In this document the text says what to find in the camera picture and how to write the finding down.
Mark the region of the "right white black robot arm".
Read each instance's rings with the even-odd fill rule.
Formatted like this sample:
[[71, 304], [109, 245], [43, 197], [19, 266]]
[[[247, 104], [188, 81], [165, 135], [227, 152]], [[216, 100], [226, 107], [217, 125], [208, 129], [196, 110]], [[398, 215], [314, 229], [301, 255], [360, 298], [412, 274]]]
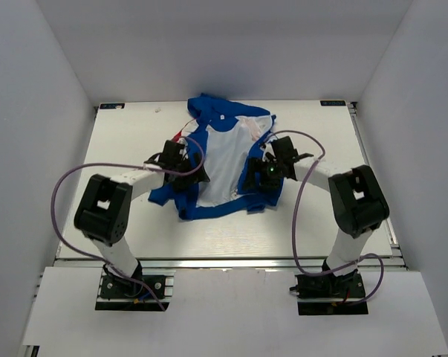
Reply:
[[310, 277], [322, 277], [322, 290], [332, 297], [348, 288], [348, 278], [354, 275], [363, 260], [362, 250], [369, 237], [389, 217], [389, 205], [373, 169], [363, 164], [342, 171], [323, 161], [319, 156], [298, 153], [290, 137], [277, 138], [262, 146], [263, 153], [249, 157], [244, 170], [244, 190], [275, 193], [285, 179], [300, 183], [291, 223], [293, 258], [296, 252], [296, 219], [305, 185], [329, 192], [334, 219], [338, 226], [330, 254], [325, 258], [320, 273], [300, 271]]

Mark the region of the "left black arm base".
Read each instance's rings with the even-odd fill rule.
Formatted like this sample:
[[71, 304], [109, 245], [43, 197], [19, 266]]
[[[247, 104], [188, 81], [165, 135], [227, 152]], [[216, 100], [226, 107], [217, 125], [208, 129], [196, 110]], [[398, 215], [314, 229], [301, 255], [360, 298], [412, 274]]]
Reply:
[[94, 309], [109, 312], [164, 312], [172, 297], [174, 274], [144, 271], [141, 278], [159, 303], [141, 284], [102, 271]]

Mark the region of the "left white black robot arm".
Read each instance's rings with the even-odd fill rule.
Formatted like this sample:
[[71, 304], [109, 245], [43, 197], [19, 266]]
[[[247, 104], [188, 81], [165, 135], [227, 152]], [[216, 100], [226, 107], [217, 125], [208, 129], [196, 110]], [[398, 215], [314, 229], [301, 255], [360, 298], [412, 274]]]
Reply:
[[204, 169], [205, 152], [189, 137], [166, 141], [161, 152], [140, 166], [117, 176], [90, 177], [74, 217], [74, 227], [98, 248], [105, 267], [118, 277], [117, 288], [128, 297], [138, 295], [143, 278], [139, 261], [126, 242], [132, 202], [162, 187], [184, 192], [210, 179]]

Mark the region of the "blue white red jacket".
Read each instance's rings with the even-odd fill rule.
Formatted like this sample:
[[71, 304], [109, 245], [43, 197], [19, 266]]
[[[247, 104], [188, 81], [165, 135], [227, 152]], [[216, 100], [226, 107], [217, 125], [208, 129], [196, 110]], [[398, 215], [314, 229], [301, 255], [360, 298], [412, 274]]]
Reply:
[[264, 142], [276, 116], [269, 110], [201, 94], [187, 101], [192, 120], [174, 137], [191, 137], [187, 152], [193, 167], [202, 164], [209, 180], [183, 190], [165, 184], [152, 190], [149, 201], [173, 201], [183, 220], [211, 219], [240, 210], [250, 213], [277, 205], [283, 181], [276, 188], [244, 188], [249, 161], [264, 156]]

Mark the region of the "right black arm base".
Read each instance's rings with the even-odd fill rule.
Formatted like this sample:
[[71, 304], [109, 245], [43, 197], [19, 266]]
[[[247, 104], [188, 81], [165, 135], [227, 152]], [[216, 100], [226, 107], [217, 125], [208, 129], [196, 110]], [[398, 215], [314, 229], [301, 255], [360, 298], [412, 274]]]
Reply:
[[289, 288], [296, 297], [300, 316], [367, 315], [366, 290], [361, 275], [350, 277], [297, 275]]

